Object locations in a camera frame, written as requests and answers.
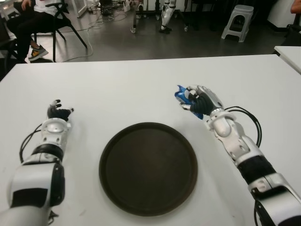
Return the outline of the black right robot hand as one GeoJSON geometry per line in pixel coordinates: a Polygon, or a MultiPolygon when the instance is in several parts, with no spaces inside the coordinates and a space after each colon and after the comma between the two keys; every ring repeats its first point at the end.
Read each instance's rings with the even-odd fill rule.
{"type": "Polygon", "coordinates": [[[203,119],[204,115],[210,116],[215,110],[224,109],[222,101],[205,86],[194,85],[185,88],[178,85],[178,87],[179,90],[174,96],[180,106],[200,119],[203,119]]]}

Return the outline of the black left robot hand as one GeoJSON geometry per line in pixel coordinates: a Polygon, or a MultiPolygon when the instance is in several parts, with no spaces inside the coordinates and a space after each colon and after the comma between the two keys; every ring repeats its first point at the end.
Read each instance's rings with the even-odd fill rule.
{"type": "Polygon", "coordinates": [[[68,121],[70,114],[74,112],[74,108],[61,109],[60,107],[62,105],[60,103],[61,103],[61,100],[57,99],[57,100],[54,100],[49,105],[49,107],[47,109],[47,117],[49,119],[51,119],[51,118],[59,118],[59,119],[62,119],[64,121],[68,121]]]}

